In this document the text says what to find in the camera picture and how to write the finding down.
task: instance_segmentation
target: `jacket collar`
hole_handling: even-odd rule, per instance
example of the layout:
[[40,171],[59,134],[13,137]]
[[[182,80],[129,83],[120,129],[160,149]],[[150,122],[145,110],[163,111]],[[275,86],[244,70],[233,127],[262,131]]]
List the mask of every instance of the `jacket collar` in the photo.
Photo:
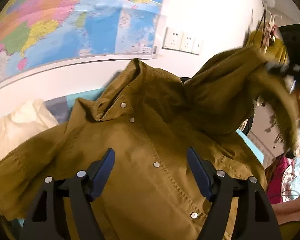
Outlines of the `jacket collar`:
[[88,103],[96,121],[107,121],[121,115],[133,114],[145,86],[151,75],[151,67],[135,58],[116,77],[95,101]]

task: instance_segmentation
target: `wall socket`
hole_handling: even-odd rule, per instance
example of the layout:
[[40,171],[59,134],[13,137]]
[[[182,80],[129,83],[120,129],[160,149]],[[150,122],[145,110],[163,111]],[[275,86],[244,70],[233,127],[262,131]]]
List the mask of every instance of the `wall socket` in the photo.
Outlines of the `wall socket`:
[[200,55],[203,41],[201,38],[195,38],[191,53]]
[[193,34],[174,28],[167,28],[162,48],[200,55],[202,51],[202,44],[202,39]]
[[191,52],[194,40],[195,36],[188,33],[184,33],[181,41],[180,50],[185,52]]
[[163,48],[179,50],[181,46],[182,36],[182,31],[173,28],[167,28],[166,36],[163,42]]

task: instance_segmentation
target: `screw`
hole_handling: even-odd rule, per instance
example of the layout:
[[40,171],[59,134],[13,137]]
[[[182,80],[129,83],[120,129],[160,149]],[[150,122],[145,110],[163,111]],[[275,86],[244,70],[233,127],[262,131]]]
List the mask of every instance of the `screw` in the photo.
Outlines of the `screw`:
[[217,175],[219,177],[224,177],[226,175],[226,173],[224,171],[220,170],[220,171],[217,171]]
[[77,172],[77,176],[78,176],[79,178],[84,177],[85,175],[86,175],[86,172],[85,172],[85,171],[78,171],[78,172]]
[[252,183],[257,183],[258,180],[256,177],[250,177],[249,180],[252,182]]
[[45,179],[44,179],[44,182],[45,183],[50,183],[52,181],[52,177],[46,177]]

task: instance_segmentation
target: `jacket sleeve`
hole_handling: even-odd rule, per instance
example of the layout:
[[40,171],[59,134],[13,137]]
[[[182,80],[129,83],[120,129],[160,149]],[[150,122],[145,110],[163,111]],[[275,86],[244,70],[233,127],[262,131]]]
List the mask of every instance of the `jacket sleeve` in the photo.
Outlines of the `jacket sleeve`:
[[276,113],[286,147],[294,149],[298,104],[283,79],[266,71],[267,62],[253,47],[226,51],[210,59],[184,84],[194,116],[202,117],[193,118],[193,125],[210,137],[231,134],[253,114],[253,100],[262,96]]
[[46,130],[21,144],[0,161],[0,214],[7,220],[25,217],[34,197],[31,192],[36,192],[26,189],[40,187],[40,184],[35,185],[38,180],[33,178],[40,176],[41,171],[51,169],[48,164],[53,163],[62,147],[62,135],[66,128],[67,123],[64,123]]

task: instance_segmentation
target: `cable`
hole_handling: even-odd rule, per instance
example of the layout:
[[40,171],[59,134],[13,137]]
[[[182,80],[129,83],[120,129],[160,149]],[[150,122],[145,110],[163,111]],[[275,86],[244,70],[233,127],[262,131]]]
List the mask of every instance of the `cable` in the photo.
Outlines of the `cable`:
[[262,20],[263,20],[263,17],[264,17],[265,20],[266,20],[266,9],[263,11],[263,15],[262,15],[262,17],[261,17],[261,20],[260,20],[260,22],[259,22],[259,24],[258,24],[258,27],[256,28],[256,33],[255,33],[254,36],[253,36],[252,43],[254,43],[254,38],[255,38],[255,36],[257,35],[257,32],[258,32],[258,30],[259,30],[259,28],[260,28],[260,25],[261,25],[261,22],[262,22]]
[[[289,192],[294,191],[294,192],[298,193],[298,195],[292,195],[292,194],[282,195],[283,193],[285,193],[287,191],[289,191]],[[280,194],[273,195],[273,196],[269,197],[268,199],[270,200],[270,199],[272,199],[274,197],[278,197],[278,196],[281,196],[281,197],[284,197],[284,196],[297,196],[297,197],[300,197],[300,193],[296,190],[290,189],[290,190],[285,190],[285,191],[281,192]]]
[[266,10],[265,10],[265,17],[264,17],[264,22],[263,22],[263,31],[262,31],[262,40],[261,40],[260,49],[262,48],[263,40],[265,38],[265,29],[266,29]]

